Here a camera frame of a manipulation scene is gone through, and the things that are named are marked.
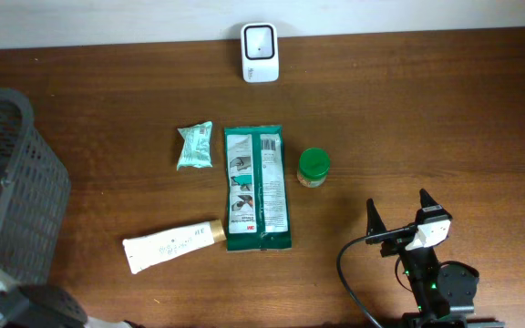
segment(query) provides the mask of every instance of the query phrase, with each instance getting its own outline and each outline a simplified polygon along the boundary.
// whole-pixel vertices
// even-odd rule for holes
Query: wooden table
[[[90,315],[148,327],[365,323],[335,256],[414,220],[426,188],[454,216],[440,260],[479,269],[478,317],[525,326],[525,28],[280,40],[281,77],[250,85],[238,41],[0,51],[0,87],[28,94],[73,188],[51,282]],[[215,124],[213,169],[176,171],[176,128]],[[225,219],[222,128],[282,124],[290,251],[195,251],[132,275],[123,238]],[[303,188],[299,155],[326,149]],[[357,245],[344,270],[381,318],[416,310],[394,258]]]

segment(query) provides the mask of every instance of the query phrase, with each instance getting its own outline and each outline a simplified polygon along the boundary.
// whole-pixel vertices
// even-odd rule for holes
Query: white tube
[[[152,265],[225,240],[221,221],[214,220],[124,240],[123,246],[131,272],[137,274]]]

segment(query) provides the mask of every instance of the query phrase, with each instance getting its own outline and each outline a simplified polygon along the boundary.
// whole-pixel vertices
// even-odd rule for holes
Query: gray plastic basket
[[[0,89],[0,268],[44,283],[70,193],[64,165],[34,128],[29,100]]]

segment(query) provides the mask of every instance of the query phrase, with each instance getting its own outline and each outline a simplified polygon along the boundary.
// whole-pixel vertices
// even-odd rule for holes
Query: green jar
[[[299,159],[297,178],[308,188],[319,187],[329,172],[329,156],[323,149],[312,148],[303,152]]]

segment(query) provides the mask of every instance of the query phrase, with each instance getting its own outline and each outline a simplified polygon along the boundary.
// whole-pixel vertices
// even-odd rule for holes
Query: white device
[[[272,82],[279,78],[277,30],[270,23],[242,27],[242,76],[249,83]]]

